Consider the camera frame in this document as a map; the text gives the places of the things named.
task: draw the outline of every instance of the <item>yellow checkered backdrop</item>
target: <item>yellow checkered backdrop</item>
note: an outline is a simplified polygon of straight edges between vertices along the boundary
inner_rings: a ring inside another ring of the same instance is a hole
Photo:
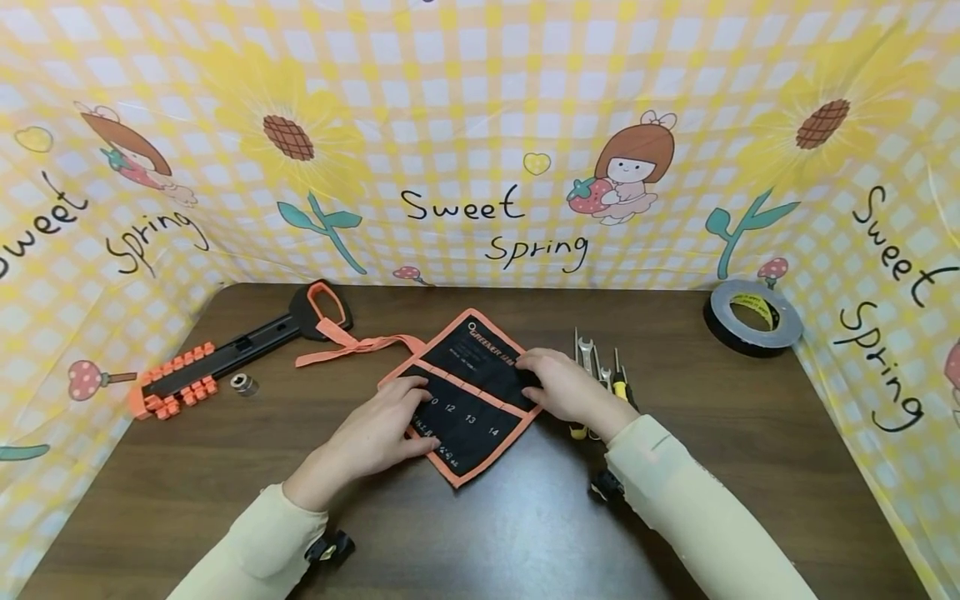
[[[128,426],[130,373],[233,282],[745,277],[797,305],[878,503],[930,594],[960,597],[957,2],[14,0],[0,21],[2,593]]]

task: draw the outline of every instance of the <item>orange strap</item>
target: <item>orange strap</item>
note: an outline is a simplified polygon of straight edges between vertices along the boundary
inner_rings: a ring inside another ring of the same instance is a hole
[[[306,367],[307,365],[312,365],[314,363],[322,363],[323,361],[327,360],[333,360],[334,358],[347,356],[348,354],[353,354],[354,352],[376,352],[377,350],[382,350],[396,342],[402,342],[414,354],[421,352],[423,347],[426,346],[426,344],[424,344],[421,340],[412,335],[388,335],[382,338],[367,338],[366,340],[357,340],[327,317],[323,317],[320,322],[317,323],[317,330],[329,338],[331,342],[339,344],[340,346],[343,346],[343,348],[340,348],[339,350],[326,350],[323,352],[304,354],[297,359],[297,362],[294,363],[298,368]]]

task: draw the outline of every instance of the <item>wooden table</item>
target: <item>wooden table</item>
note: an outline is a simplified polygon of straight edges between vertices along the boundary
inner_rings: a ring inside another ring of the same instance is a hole
[[[184,347],[266,322],[294,289],[228,288]],[[744,502],[822,600],[925,597],[796,357],[755,360],[721,346],[700,315],[704,293],[341,290],[358,338],[428,340],[473,306],[527,348],[571,351],[574,325],[605,363],[619,347],[641,408]],[[289,474],[407,357],[393,347],[294,369],[297,356],[322,348],[300,339],[247,366],[260,383],[254,398],[226,389],[174,420],[135,422],[21,598],[165,597],[262,487]],[[293,597],[703,597],[629,508],[588,496],[602,452],[543,415],[459,492],[424,460],[371,478],[332,512],[356,552],[335,571],[308,574]]]

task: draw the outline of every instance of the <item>green stem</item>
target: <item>green stem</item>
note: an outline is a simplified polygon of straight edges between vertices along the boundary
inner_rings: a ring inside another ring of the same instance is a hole
[[[750,222],[750,220],[754,217],[754,215],[756,215],[756,212],[760,210],[760,207],[763,206],[763,203],[765,203],[768,198],[770,198],[769,190],[766,193],[760,194],[754,198],[753,203],[750,204],[750,208],[747,208],[747,212],[740,217],[740,222],[736,224],[736,229],[733,230],[733,233],[729,237],[725,238],[727,240],[727,246],[725,246],[723,252],[721,252],[720,262],[717,263],[717,278],[726,279],[728,276],[730,276],[729,268],[730,259],[733,257],[733,249],[736,247],[737,242],[740,241],[740,236],[743,235],[743,232],[747,230],[744,227],[744,224]]]
[[[50,450],[50,445],[0,445],[0,461],[29,461],[32,458],[43,456]]]
[[[337,252],[340,253],[344,260],[346,260],[347,264],[349,264],[349,266],[360,275],[366,275],[367,270],[361,267],[360,263],[353,258],[353,255],[350,254],[349,250],[347,250],[347,247],[344,246],[344,242],[340,239],[336,229],[326,224],[326,215],[320,209],[320,203],[317,202],[317,198],[313,195],[313,192],[307,192],[306,200],[310,203],[310,209],[313,210],[313,214],[317,215],[317,219],[323,226],[322,228],[315,228],[314,231],[320,235],[325,235],[326,237],[330,238],[330,241],[333,242],[333,246],[337,249]]]

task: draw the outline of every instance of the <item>strawberry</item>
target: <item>strawberry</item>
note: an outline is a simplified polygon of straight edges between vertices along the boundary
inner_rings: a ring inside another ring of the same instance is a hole
[[[590,215],[604,209],[600,199],[611,191],[613,186],[607,180],[591,177],[588,180],[573,180],[573,189],[566,195],[566,201],[574,212]]]

